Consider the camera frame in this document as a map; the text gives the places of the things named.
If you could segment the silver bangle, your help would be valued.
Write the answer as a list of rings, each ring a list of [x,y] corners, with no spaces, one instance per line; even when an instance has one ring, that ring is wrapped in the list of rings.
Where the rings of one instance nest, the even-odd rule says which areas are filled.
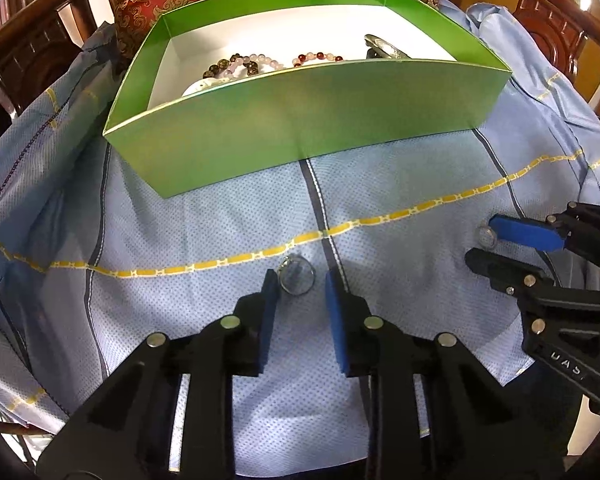
[[[408,58],[405,52],[378,36],[367,34],[364,36],[364,41],[367,47],[366,58],[368,60],[372,58],[388,58],[388,60]]]

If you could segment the light blue striped cloth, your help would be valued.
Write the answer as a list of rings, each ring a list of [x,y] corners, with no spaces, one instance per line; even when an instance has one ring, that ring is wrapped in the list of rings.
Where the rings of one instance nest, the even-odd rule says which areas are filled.
[[[408,334],[452,332],[504,386],[545,382],[543,414],[568,442],[580,396],[521,348],[520,314],[465,266],[494,214],[539,219],[600,204],[600,120],[507,10],[451,3],[445,19],[512,71],[477,127],[410,136],[419,119],[476,116],[474,70],[346,63],[238,82],[143,114],[132,143],[198,169],[249,162],[280,140],[358,133],[370,145],[294,159],[169,198],[102,134],[123,80],[102,25],[0,140],[0,408],[58,431],[149,334],[197,333],[290,272],[262,376],[234,382],[236,469],[283,477],[362,460],[362,382],[338,370],[324,281]]]

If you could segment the green cardboard box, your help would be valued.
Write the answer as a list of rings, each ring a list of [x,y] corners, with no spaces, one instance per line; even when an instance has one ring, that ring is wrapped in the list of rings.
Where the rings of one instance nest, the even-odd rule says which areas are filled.
[[[408,55],[366,58],[372,34]],[[104,138],[159,195],[481,125],[508,66],[419,0],[202,0],[163,14]]]

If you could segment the dark wooden chair frame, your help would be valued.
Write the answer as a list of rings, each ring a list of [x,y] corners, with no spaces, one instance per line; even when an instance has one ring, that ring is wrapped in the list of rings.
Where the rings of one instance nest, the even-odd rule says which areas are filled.
[[[329,261],[411,334],[454,330],[501,382],[519,315],[462,263],[491,214],[600,204],[600,120],[573,85],[600,22],[571,0],[442,12],[513,71],[483,126],[294,162],[161,198],[104,139],[114,30],[0,140],[0,410],[58,431],[143,336],[193,333],[283,258]]]

